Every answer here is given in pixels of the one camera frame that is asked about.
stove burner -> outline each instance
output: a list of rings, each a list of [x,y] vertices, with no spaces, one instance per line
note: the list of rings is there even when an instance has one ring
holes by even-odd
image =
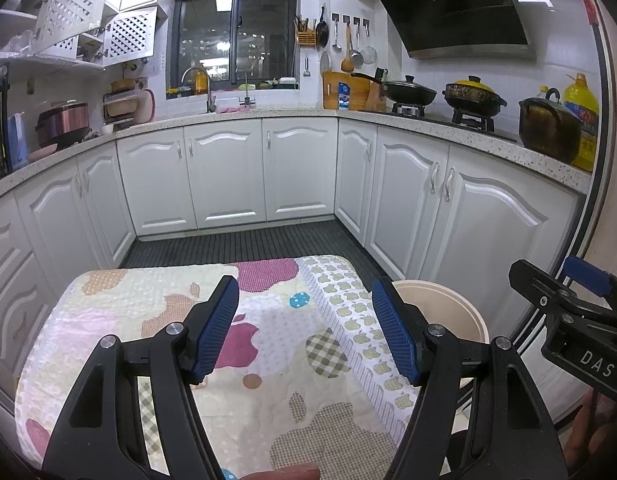
[[[424,117],[425,108],[422,105],[406,105],[395,103],[392,112],[394,114],[407,115],[412,117]]]
[[[451,123],[463,124],[464,126],[477,128],[478,130],[482,130],[484,132],[495,132],[493,118],[474,114],[473,112],[468,112],[466,110],[460,110],[459,108],[456,108],[453,112]]]

beige trash bin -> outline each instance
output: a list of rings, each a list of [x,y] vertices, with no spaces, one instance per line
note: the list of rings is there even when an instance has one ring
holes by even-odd
[[[454,290],[432,282],[393,282],[405,303],[417,305],[429,323],[439,323],[456,337],[489,343],[489,331],[482,316],[466,298]]]

yellow pot lid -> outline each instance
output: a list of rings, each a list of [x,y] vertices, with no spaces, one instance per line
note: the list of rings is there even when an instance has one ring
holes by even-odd
[[[489,92],[493,92],[493,89],[490,88],[490,86],[486,86],[484,83],[482,83],[479,79],[479,77],[477,77],[476,75],[470,75],[469,76],[469,80],[460,80],[460,81],[455,81],[455,83],[453,83],[455,85],[467,85],[467,86],[474,86],[475,88],[481,88],[482,90],[488,90]]]

brown glass pot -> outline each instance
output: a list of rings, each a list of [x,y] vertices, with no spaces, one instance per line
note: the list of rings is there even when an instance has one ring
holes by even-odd
[[[580,149],[582,121],[571,110],[549,98],[559,92],[551,88],[546,98],[520,101],[520,138],[525,147],[567,164]]]

apple patterned fabric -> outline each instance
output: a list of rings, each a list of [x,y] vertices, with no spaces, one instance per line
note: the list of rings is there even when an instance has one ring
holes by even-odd
[[[324,288],[333,284],[358,296],[363,291],[345,260],[316,258],[325,258],[325,267],[342,274],[336,282],[321,282]],[[317,278],[306,277],[311,270],[304,260],[101,270],[76,278],[42,327],[18,384],[15,418],[24,454],[42,464],[66,396],[101,337],[151,337],[183,320],[193,305],[210,297],[223,275],[231,274],[240,288],[236,315],[213,373],[191,387],[226,477],[311,460],[325,480],[383,478],[396,447],[346,351],[348,338],[367,327],[360,316],[373,316],[367,307],[356,310],[368,298],[341,295],[341,303],[329,303],[335,294],[311,285]],[[356,321],[360,328],[338,332],[322,304],[332,304],[334,311],[348,308],[351,315],[347,311],[344,322]],[[375,346],[384,356],[382,342]],[[383,361],[393,368],[390,356]],[[391,378],[391,372],[381,375]],[[139,378],[138,390],[151,467],[167,474],[150,380]]]
[[[397,371],[371,294],[341,256],[298,258],[300,272],[324,320],[375,411],[397,445],[407,428],[419,388]]]

